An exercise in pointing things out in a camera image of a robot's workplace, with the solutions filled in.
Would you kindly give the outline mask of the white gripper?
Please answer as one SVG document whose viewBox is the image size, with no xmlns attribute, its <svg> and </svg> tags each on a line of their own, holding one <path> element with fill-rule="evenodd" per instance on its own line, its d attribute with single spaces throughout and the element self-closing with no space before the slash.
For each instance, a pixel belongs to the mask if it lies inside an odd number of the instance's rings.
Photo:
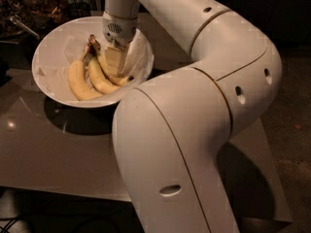
<svg viewBox="0 0 311 233">
<path fill-rule="evenodd" d="M 138 18 L 122 18 L 103 13 L 103 34 L 109 43 L 116 42 L 119 47 L 108 46 L 104 49 L 105 73 L 119 77 L 124 73 L 125 63 L 130 52 L 129 44 L 136 34 Z"/>
</svg>

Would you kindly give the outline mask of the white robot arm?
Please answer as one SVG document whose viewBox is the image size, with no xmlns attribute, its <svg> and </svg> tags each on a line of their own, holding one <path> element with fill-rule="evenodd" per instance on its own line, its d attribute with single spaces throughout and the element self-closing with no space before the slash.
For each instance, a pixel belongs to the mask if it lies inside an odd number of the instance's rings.
<svg viewBox="0 0 311 233">
<path fill-rule="evenodd" d="M 122 45 L 144 6 L 192 63 L 129 91 L 114 114 L 116 159 L 145 233 L 239 233 L 217 167 L 219 149 L 274 100 L 274 44 L 215 0 L 105 0 L 103 29 Z"/>
</svg>

